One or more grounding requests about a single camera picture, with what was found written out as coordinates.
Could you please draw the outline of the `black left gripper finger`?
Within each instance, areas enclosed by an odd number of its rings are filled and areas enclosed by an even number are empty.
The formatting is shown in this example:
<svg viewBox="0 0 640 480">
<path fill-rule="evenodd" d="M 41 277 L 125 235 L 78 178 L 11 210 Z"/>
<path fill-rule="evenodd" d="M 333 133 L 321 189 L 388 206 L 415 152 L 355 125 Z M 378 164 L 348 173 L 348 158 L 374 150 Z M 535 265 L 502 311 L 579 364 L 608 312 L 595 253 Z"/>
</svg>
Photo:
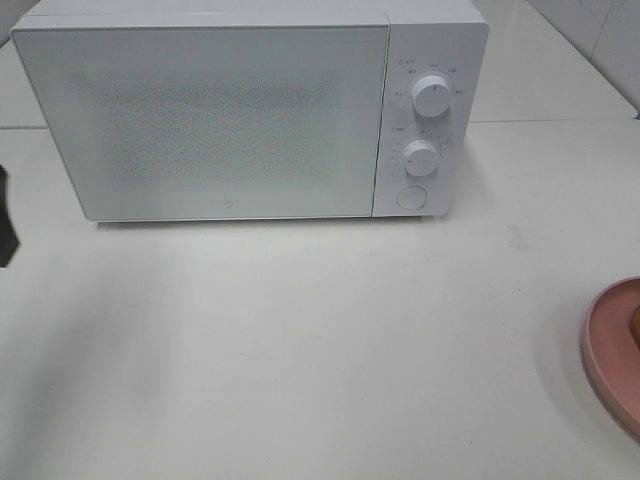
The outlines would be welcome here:
<svg viewBox="0 0 640 480">
<path fill-rule="evenodd" d="M 20 247 L 20 241 L 12 223 L 8 206 L 9 175 L 0 166 L 0 267 L 6 268 Z"/>
</svg>

